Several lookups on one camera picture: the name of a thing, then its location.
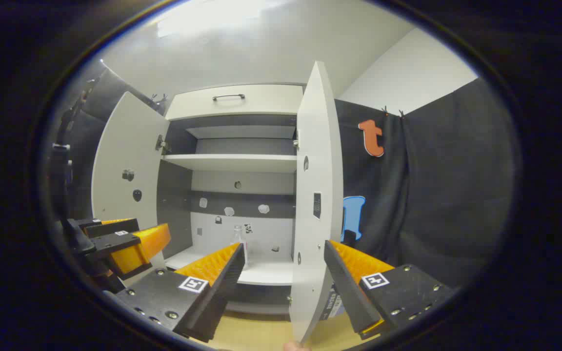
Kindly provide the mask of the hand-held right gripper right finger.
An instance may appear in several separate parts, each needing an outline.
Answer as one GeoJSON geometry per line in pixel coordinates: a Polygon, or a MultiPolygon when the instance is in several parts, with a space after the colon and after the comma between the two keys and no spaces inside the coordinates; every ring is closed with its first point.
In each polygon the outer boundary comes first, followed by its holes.
{"type": "Polygon", "coordinates": [[[456,291],[415,265],[393,267],[340,242],[326,241],[323,257],[352,328],[363,339],[419,323],[456,291]]]}

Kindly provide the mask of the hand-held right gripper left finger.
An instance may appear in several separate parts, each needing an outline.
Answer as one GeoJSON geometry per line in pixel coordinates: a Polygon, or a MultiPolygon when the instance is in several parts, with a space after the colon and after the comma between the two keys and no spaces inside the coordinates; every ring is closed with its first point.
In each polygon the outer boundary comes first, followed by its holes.
{"type": "Polygon", "coordinates": [[[244,264],[244,245],[234,243],[180,270],[156,270],[117,293],[115,302],[164,334],[208,342],[244,264]]]}

